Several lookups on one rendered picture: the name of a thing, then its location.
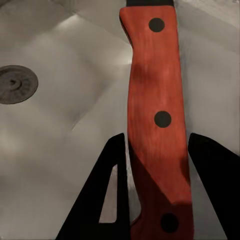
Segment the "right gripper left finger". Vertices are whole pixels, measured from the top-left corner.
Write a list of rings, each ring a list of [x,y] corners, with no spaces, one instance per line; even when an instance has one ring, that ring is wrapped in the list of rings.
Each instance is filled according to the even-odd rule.
[[[116,222],[100,223],[112,172],[117,164]],[[125,134],[106,143],[55,240],[131,240]]]

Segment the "parer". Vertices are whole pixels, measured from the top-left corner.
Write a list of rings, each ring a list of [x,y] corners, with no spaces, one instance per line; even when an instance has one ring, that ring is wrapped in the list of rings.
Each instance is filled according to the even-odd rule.
[[[131,240],[194,240],[174,0],[126,0],[119,19],[133,49],[127,139],[141,213]]]

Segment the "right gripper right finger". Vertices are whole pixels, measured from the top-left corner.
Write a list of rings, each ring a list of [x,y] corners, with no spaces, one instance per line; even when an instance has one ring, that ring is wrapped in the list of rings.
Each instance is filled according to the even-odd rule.
[[[190,134],[187,151],[228,240],[240,240],[240,156],[197,133]]]

